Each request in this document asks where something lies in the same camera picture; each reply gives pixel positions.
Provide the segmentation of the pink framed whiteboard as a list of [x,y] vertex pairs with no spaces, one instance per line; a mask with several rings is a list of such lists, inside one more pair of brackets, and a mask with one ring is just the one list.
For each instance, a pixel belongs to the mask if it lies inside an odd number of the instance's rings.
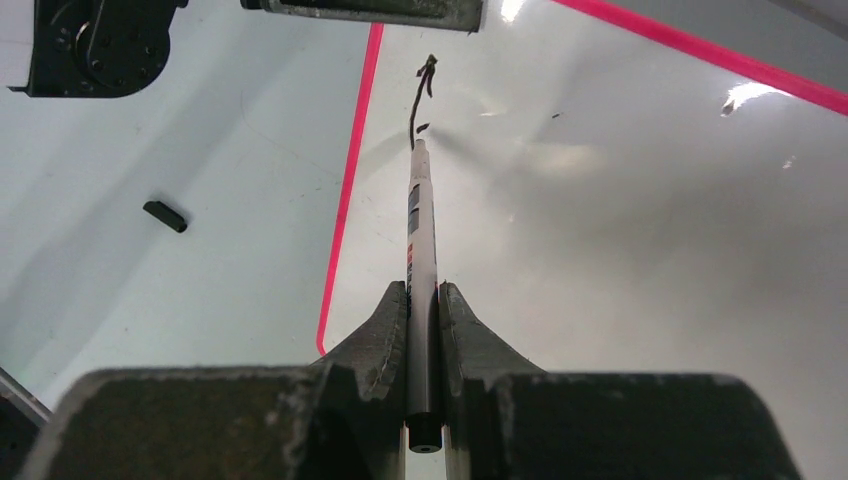
[[373,26],[315,344],[406,268],[408,119],[438,276],[549,370],[744,379],[847,475],[847,93],[609,1]]

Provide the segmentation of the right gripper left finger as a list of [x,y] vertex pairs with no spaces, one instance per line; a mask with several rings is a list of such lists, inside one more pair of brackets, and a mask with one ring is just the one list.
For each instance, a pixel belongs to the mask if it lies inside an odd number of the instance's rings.
[[104,369],[61,399],[22,479],[401,479],[404,284],[298,366]]

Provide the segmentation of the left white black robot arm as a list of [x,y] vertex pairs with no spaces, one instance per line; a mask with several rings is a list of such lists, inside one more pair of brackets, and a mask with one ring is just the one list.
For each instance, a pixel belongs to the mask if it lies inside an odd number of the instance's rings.
[[[185,1],[4,1],[1,83],[31,98],[120,98],[164,70]],[[243,1],[246,11],[476,33],[480,1]]]

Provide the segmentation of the white whiteboard marker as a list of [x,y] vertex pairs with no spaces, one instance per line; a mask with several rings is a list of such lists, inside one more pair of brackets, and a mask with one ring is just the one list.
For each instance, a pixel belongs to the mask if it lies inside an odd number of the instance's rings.
[[431,454],[442,448],[439,293],[430,155],[418,139],[411,152],[407,215],[406,333],[408,448]]

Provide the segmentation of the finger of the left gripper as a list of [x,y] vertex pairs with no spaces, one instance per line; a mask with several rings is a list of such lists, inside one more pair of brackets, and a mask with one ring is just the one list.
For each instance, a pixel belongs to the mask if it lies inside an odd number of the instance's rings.
[[246,10],[317,19],[478,32],[481,0],[247,0]]

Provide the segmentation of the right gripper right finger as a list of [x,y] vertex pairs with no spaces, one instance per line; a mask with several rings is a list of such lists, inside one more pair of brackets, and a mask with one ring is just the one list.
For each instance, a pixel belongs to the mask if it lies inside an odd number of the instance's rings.
[[769,409],[717,373],[547,372],[442,284],[451,479],[797,479]]

